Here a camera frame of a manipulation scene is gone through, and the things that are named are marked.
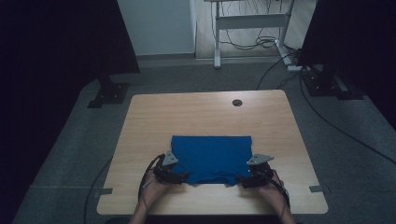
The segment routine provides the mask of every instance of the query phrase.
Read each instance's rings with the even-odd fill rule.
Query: wooden table
[[[239,99],[242,105],[234,106]],[[97,212],[132,214],[149,163],[171,149],[172,135],[251,135],[253,153],[274,156],[293,214],[324,214],[318,179],[283,91],[225,91],[136,95],[129,107]],[[177,185],[150,210],[154,215],[273,214],[253,189],[240,185]]]

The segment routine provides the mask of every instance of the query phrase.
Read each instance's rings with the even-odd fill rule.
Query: cable
[[[268,72],[275,67],[275,65],[277,65],[278,63],[280,63],[283,59],[285,59],[286,57],[289,57],[290,55],[295,54],[295,52],[287,54],[285,56],[283,56],[282,58],[280,58],[276,63],[274,63],[273,65],[271,65],[264,73],[264,75],[262,75],[262,78],[260,78],[259,84],[257,84],[256,87],[256,91],[259,89],[260,85],[262,84],[262,80],[268,75]]]
[[[146,182],[146,178],[148,176],[149,170],[151,169],[152,165],[154,164],[154,162],[158,159],[160,159],[161,157],[164,157],[164,154],[158,155],[149,165],[148,168],[146,169],[145,173],[143,174],[142,180],[140,181],[140,187],[139,187],[139,191],[137,193],[137,200],[140,201],[140,196],[142,195],[143,192],[143,186],[145,185]]]
[[[361,144],[364,147],[367,147],[368,149],[372,150],[374,153],[376,153],[377,155],[383,157],[384,159],[390,161],[391,163],[393,163],[394,165],[396,165],[396,161],[394,161],[392,158],[386,156],[385,154],[382,154],[381,152],[379,152],[378,150],[376,150],[373,147],[370,147],[369,145],[363,143],[361,140],[355,138],[354,136],[350,135],[349,133],[344,132],[342,129],[338,128],[337,126],[333,125],[332,123],[330,123],[328,120],[326,120],[325,118],[323,118],[323,116],[321,116],[319,114],[319,112],[311,105],[311,103],[309,102],[309,100],[306,98],[305,93],[303,91],[303,81],[302,81],[302,76],[300,76],[300,90],[301,90],[301,94],[303,95],[303,97],[305,98],[306,102],[308,103],[308,105],[311,107],[311,109],[323,120],[325,121],[327,124],[329,124],[330,126],[332,126],[335,130],[337,130],[340,133],[343,133],[344,135],[348,136],[349,138],[351,138],[352,140],[356,141],[357,143]]]
[[[283,0],[280,0],[279,14],[282,12],[282,4],[283,4]]]
[[[113,160],[113,157],[111,157],[106,164],[102,167],[100,170],[99,174],[96,176],[96,178],[93,180],[90,191],[88,192],[87,198],[85,199],[84,203],[84,224],[87,223],[87,207],[88,207],[88,201],[90,200],[90,196],[93,190],[93,186],[95,185],[96,181],[98,180],[99,176],[102,174],[102,172],[106,169],[106,167],[110,164],[110,162]]]
[[[276,177],[279,179],[279,176],[277,175],[277,172],[275,170],[272,170],[272,172],[274,172],[276,174]],[[290,197],[289,197],[288,191],[285,188],[283,188],[283,186],[281,184],[276,183],[276,181],[273,180],[272,178],[269,178],[265,174],[261,174],[261,175],[262,175],[262,177],[264,177],[264,179],[266,181],[268,181],[271,184],[273,184],[277,188],[277,190],[279,190],[280,194],[282,194],[282,196],[285,198],[285,201],[286,201],[286,204],[288,205],[288,208],[290,208]]]
[[[250,11],[252,11],[252,12],[255,13],[256,15],[259,13],[259,11],[258,11],[257,8],[255,8],[255,9],[256,9],[256,12],[254,12],[253,8],[251,8],[251,4],[250,4],[250,1],[249,1],[249,0],[247,0],[247,4],[248,4],[248,8],[250,8]]]
[[[294,52],[294,51],[297,51],[297,50],[301,50],[301,49],[294,49],[294,48],[288,46],[286,43],[283,43],[283,45],[285,46],[285,48],[288,49],[289,53],[290,53],[291,50],[292,50],[293,52]]]
[[[285,86],[286,83],[287,83],[288,81],[294,80],[294,79],[297,77],[297,75],[299,75],[299,74],[301,74],[301,70],[300,70],[300,73],[295,73],[294,76],[288,77],[288,78],[285,78],[285,79],[281,80],[280,83],[279,83],[279,85],[276,87],[276,89],[277,89],[277,90],[280,90],[280,88],[282,88],[283,86]]]
[[[221,3],[220,5],[221,5],[221,12],[222,12],[223,16],[225,16],[223,4]],[[269,2],[269,5],[267,5],[267,14],[268,14],[270,6],[271,6],[271,0]],[[215,29],[213,27],[213,3],[211,3],[210,14],[211,14],[210,18],[211,18],[211,26],[212,26],[212,35],[213,35],[213,38],[216,39]],[[254,44],[254,45],[243,46],[243,45],[235,44],[231,40],[230,35],[229,35],[229,33],[231,33],[232,31],[229,31],[229,30],[226,30],[226,33],[227,33],[227,37],[228,37],[228,39],[230,41],[219,41],[219,43],[220,44],[229,44],[229,45],[234,46],[236,49],[241,49],[241,50],[255,49],[258,46],[262,46],[265,49],[269,49],[269,48],[275,47],[276,46],[276,37],[274,37],[274,36],[260,36],[260,34],[262,33],[263,29],[264,28],[262,28],[260,30],[260,32],[259,32],[259,34],[258,34],[258,36],[256,38],[256,44]]]

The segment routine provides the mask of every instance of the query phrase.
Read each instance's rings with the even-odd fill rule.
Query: black curtain
[[[363,90],[396,130],[396,2],[319,0],[299,65],[327,64]]]
[[[116,0],[0,1],[0,182],[10,223],[79,92],[138,73]]]

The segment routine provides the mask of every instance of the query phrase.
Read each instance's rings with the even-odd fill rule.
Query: tripod base
[[[334,76],[330,81],[321,82],[316,75],[302,76],[303,82],[311,96],[336,96],[339,100],[362,100],[364,93],[340,77]]]
[[[101,108],[102,105],[121,105],[128,88],[129,83],[112,83],[106,88],[102,87],[87,108]]]

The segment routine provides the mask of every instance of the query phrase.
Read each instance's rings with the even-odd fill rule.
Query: blue cloth
[[[236,175],[250,176],[250,136],[173,136],[172,152],[178,159],[173,173],[190,173],[187,183],[238,184]]]

